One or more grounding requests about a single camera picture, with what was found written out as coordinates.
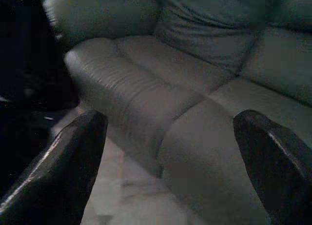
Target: recliner sofa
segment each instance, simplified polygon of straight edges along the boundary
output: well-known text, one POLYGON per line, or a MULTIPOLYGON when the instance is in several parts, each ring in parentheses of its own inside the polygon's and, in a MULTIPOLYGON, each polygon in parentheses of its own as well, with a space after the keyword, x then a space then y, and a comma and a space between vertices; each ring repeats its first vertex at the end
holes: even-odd
POLYGON ((309 0, 46 0, 108 135, 207 224, 265 224, 234 138, 246 109, 312 147, 309 0))

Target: leather sofa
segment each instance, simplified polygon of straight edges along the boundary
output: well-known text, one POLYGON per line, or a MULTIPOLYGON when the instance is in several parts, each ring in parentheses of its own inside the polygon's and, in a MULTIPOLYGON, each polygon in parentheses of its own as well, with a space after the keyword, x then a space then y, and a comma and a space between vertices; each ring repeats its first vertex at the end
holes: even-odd
POLYGON ((208 224, 265 224, 233 117, 312 147, 309 0, 46 0, 80 95, 108 135, 208 224))

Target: marble floor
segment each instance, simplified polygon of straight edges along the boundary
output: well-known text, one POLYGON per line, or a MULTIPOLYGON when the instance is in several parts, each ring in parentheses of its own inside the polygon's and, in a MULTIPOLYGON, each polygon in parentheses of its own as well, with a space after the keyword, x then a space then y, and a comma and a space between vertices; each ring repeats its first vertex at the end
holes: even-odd
MULTIPOLYGON (((86 108, 71 111, 55 132, 86 108)), ((204 223, 109 138, 81 225, 203 225, 204 223)))

